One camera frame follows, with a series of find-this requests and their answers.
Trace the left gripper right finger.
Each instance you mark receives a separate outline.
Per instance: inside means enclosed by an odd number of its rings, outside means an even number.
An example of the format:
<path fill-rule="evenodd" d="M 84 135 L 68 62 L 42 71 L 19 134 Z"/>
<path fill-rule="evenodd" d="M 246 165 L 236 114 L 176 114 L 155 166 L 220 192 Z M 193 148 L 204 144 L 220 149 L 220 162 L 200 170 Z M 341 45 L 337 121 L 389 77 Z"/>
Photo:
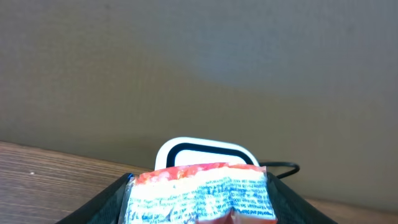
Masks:
<path fill-rule="evenodd" d="M 337 224 L 270 172 L 267 172 L 267 191 L 277 224 Z"/>

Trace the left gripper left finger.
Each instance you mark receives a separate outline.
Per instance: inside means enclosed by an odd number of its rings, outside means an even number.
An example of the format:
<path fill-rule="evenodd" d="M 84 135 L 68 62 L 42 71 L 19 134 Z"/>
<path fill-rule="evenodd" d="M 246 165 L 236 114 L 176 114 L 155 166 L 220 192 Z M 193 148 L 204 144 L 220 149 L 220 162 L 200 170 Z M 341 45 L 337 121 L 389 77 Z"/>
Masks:
<path fill-rule="evenodd" d="M 106 187 L 57 224 L 111 224 L 117 223 L 121 212 L 127 183 L 134 177 L 126 173 Z"/>

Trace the red white snack packet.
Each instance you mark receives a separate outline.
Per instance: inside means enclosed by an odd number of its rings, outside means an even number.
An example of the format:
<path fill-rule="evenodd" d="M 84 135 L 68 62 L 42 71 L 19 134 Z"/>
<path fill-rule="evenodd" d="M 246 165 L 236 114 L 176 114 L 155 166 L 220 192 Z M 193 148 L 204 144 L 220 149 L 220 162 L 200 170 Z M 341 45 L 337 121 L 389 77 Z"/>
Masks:
<path fill-rule="evenodd" d="M 226 162 L 169 167 L 132 178 L 119 216 L 129 224 L 276 224 L 266 168 Z"/>

